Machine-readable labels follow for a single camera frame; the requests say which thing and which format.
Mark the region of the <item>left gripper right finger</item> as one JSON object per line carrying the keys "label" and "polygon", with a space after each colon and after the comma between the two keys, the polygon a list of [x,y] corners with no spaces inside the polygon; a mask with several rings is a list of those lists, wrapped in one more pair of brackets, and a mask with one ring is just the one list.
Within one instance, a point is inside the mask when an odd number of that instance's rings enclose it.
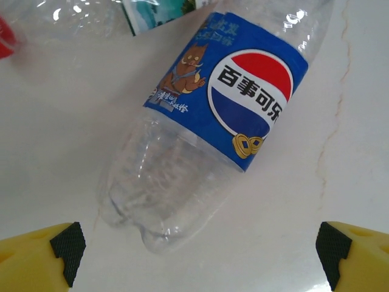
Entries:
{"label": "left gripper right finger", "polygon": [[388,291],[388,234],[324,221],[315,248],[331,291]]}

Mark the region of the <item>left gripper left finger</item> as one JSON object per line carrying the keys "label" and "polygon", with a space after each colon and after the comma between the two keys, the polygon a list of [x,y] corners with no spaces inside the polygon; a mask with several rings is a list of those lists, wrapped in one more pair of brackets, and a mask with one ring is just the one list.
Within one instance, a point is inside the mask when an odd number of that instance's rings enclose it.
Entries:
{"label": "left gripper left finger", "polygon": [[86,240],[79,222],[1,240],[1,291],[69,291]]}

